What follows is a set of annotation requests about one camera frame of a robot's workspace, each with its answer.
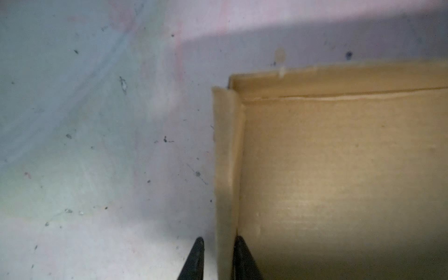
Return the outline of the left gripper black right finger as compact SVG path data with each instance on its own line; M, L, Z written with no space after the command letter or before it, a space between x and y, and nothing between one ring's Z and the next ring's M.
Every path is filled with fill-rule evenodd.
M234 280L263 280L262 274L242 236L236 236L233 250Z

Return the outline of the brown cardboard paper box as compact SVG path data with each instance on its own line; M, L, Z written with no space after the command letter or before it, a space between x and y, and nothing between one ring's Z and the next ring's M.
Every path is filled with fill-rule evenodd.
M448 277L448 63L232 75L213 93L218 277Z

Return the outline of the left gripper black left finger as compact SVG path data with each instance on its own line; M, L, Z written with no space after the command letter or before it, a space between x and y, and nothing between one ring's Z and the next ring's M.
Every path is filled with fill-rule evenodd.
M203 280L204 279L204 239L196 238L184 266L178 276L178 280Z

